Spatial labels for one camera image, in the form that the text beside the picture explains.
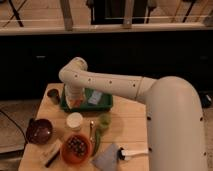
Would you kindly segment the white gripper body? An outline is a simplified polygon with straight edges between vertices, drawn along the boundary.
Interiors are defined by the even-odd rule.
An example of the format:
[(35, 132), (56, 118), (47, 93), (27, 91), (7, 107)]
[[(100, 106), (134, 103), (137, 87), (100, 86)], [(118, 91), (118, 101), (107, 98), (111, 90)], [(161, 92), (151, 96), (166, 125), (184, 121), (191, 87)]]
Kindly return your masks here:
[(82, 88), (73, 88), (68, 85), (65, 86), (65, 100), (70, 109), (77, 108), (71, 107), (72, 100), (81, 99), (84, 101), (84, 90)]

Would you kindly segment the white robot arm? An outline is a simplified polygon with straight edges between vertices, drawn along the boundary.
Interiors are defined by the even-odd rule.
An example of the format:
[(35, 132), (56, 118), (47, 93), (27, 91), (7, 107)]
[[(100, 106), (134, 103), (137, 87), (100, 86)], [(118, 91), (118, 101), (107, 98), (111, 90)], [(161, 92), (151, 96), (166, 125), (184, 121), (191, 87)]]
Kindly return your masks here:
[(135, 100), (146, 106), (149, 171), (208, 171), (203, 110), (195, 88), (185, 79), (152, 79), (94, 73), (81, 57), (59, 71), (69, 99), (84, 88)]

